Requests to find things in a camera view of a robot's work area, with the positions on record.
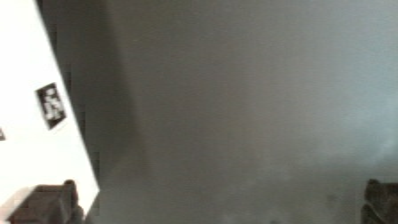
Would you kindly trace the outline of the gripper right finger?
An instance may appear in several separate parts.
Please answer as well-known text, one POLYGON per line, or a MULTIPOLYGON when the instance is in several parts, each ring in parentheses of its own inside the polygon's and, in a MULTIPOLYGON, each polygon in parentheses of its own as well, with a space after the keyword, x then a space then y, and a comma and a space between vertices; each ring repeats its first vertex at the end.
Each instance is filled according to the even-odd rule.
POLYGON ((398 224, 398 183, 368 180, 361 224, 398 224))

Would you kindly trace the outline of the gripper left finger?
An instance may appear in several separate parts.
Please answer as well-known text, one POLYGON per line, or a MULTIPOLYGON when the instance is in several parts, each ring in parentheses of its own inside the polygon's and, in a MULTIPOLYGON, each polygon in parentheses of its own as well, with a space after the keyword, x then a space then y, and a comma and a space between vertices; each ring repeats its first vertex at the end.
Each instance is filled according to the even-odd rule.
POLYGON ((73 180, 37 185, 9 217, 9 224, 83 224, 83 208, 73 180))

